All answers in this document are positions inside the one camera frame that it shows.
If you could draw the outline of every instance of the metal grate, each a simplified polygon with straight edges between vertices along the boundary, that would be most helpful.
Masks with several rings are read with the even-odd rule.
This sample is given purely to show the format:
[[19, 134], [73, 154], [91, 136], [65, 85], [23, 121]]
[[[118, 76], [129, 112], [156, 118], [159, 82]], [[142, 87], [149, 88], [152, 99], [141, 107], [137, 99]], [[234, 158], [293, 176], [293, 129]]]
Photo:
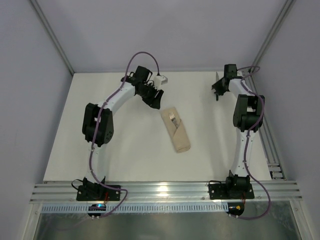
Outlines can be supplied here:
[[[111, 211], [117, 204], [108, 203], [106, 211]], [[96, 213], [88, 211], [91, 204], [44, 204], [41, 213], [43, 214], [81, 214]], [[148, 213], [208, 213], [228, 211], [227, 202], [205, 202], [205, 203], [124, 203], [114, 213], [118, 214], [148, 214]]]

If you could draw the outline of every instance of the purple cable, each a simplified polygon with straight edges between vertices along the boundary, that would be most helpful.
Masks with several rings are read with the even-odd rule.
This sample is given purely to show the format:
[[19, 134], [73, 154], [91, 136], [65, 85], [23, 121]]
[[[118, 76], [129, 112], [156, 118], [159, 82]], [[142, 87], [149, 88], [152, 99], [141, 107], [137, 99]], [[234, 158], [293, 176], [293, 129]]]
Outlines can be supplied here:
[[149, 55], [150, 57], [152, 57], [153, 60], [154, 60], [154, 62], [155, 62], [155, 64], [156, 64], [157, 74], [160, 75], [159, 65], [158, 65], [158, 62], [157, 62], [157, 60], [155, 59], [155, 57], [152, 56], [149, 52], [146, 52], [146, 51], [139, 51], [139, 52], [137, 52], [136, 54], [134, 54], [134, 55], [131, 57], [131, 59], [130, 59], [127, 67], [126, 67], [125, 74], [124, 74], [124, 79], [123, 79], [123, 82], [122, 82], [121, 86], [120, 86], [113, 94], [111, 94], [111, 95], [105, 100], [105, 102], [104, 102], [104, 103], [102, 104], [102, 106], [100, 107], [98, 116], [96, 117], [96, 118], [97, 118], [97, 119], [96, 119], [96, 125], [95, 125], [95, 130], [94, 130], [94, 133], [93, 133], [92, 144], [91, 144], [91, 152], [90, 152], [90, 156], [89, 156], [89, 169], [90, 169], [90, 172], [91, 172], [94, 180], [95, 180], [98, 184], [100, 184], [101, 186], [103, 186], [104, 188], [111, 189], [111, 190], [114, 190], [114, 191], [123, 191], [123, 192], [125, 192], [125, 195], [124, 195], [123, 199], [119, 202], [119, 204], [118, 204], [117, 206], [115, 206], [111, 211], [109, 211], [109, 212], [101, 215], [101, 218], [107, 217], [107, 216], [109, 216], [110, 214], [112, 214], [115, 210], [117, 210], [117, 209], [120, 207], [120, 205], [125, 201], [125, 199], [127, 198], [127, 195], [128, 195], [128, 190], [127, 190], [127, 189], [111, 187], [111, 186], [105, 185], [105, 184], [103, 184], [102, 182], [100, 182], [99, 179], [97, 178], [96, 174], [94, 173], [93, 168], [92, 168], [92, 157], [93, 157], [93, 153], [94, 153], [94, 150], [95, 150], [94, 145], [95, 145], [95, 141], [96, 141], [96, 138], [97, 138], [97, 133], [98, 133], [98, 128], [99, 128], [101, 113], [102, 113], [102, 110], [104, 109], [104, 107], [105, 107], [105, 106], [107, 105], [107, 103], [109, 102], [109, 100], [110, 100], [111, 98], [113, 98], [113, 97], [122, 89], [122, 87], [125, 85], [125, 82], [126, 82], [126, 80], [127, 80], [127, 74], [128, 74], [128, 71], [129, 71], [130, 64], [131, 64], [131, 62], [133, 61], [133, 59], [134, 59], [137, 55], [139, 55], [139, 54], [147, 54], [147, 55]]
[[[258, 69], [257, 71], [260, 70], [260, 67], [259, 66], [247, 66], [247, 67], [242, 67], [239, 70], [243, 70], [243, 69], [248, 69], [248, 68], [253, 68], [253, 69]], [[262, 109], [261, 109], [261, 114], [259, 116], [259, 119], [248, 129], [248, 132], [247, 132], [247, 138], [246, 138], [246, 142], [245, 142], [245, 146], [244, 146], [244, 155], [243, 155], [243, 161], [244, 161], [244, 167], [245, 167], [245, 170], [246, 172], [248, 173], [248, 175], [250, 176], [250, 178], [252, 178], [257, 184], [259, 184], [263, 190], [265, 191], [267, 197], [268, 197], [268, 207], [267, 209], [265, 210], [264, 213], [262, 213], [261, 215], [259, 216], [254, 216], [254, 217], [246, 217], [246, 216], [238, 216], [239, 219], [243, 219], [243, 220], [256, 220], [256, 219], [260, 219], [262, 217], [264, 217], [265, 215], [268, 214], [268, 212], [270, 211], [270, 208], [271, 208], [271, 198], [270, 198], [270, 194], [268, 192], [268, 190], [266, 189], [266, 187], [260, 182], [258, 181], [254, 176], [252, 176], [251, 172], [249, 171], [249, 168], [248, 168], [248, 165], [247, 165], [247, 151], [248, 151], [248, 146], [249, 146], [249, 137], [250, 137], [250, 131], [252, 129], [254, 129], [259, 123], [260, 121], [263, 119], [264, 117], [264, 113], [265, 113], [265, 103], [264, 103], [264, 100], [262, 99], [261, 96], [259, 96], [258, 94], [256, 94], [255, 92], [253, 91], [250, 91], [246, 85], [244, 84], [244, 81], [246, 78], [252, 76], [253, 74], [255, 74], [257, 71], [252, 71], [249, 75], [246, 75], [242, 78], [241, 80], [241, 86], [244, 88], [244, 90], [246, 90], [249, 94], [252, 94], [252, 95], [255, 95], [260, 101], [261, 101], [261, 105], [262, 105]]]

